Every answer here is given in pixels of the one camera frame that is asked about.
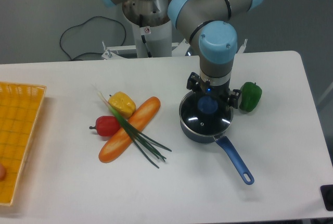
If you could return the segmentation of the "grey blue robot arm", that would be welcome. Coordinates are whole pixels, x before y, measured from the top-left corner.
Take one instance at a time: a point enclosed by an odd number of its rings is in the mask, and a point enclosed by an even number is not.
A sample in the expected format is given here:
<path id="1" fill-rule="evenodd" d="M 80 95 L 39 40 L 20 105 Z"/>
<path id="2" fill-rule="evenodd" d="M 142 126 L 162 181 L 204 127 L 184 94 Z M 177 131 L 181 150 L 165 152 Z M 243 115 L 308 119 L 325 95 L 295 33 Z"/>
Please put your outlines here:
<path id="1" fill-rule="evenodd" d="M 263 0 L 103 0 L 121 5 L 132 25 L 139 58 L 169 57 L 172 29 L 177 29 L 200 58 L 200 74 L 188 88 L 202 91 L 238 107 L 240 92 L 229 90 L 237 34 L 231 17 L 252 10 Z"/>

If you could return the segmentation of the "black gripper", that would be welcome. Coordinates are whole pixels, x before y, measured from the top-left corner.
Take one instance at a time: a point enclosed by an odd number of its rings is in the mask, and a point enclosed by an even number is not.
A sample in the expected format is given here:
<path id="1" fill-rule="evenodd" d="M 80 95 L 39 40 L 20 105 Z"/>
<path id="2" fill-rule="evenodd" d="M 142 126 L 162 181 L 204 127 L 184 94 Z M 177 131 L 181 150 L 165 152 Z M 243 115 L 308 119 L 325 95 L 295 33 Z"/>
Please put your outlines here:
<path id="1" fill-rule="evenodd" d="M 229 89 L 230 75 L 220 78 L 209 77 L 205 74 L 200 76 L 191 72 L 187 79 L 186 88 L 198 92 L 198 99 L 209 96 L 217 101 L 225 102 L 229 107 L 238 109 L 240 105 L 241 90 Z"/>

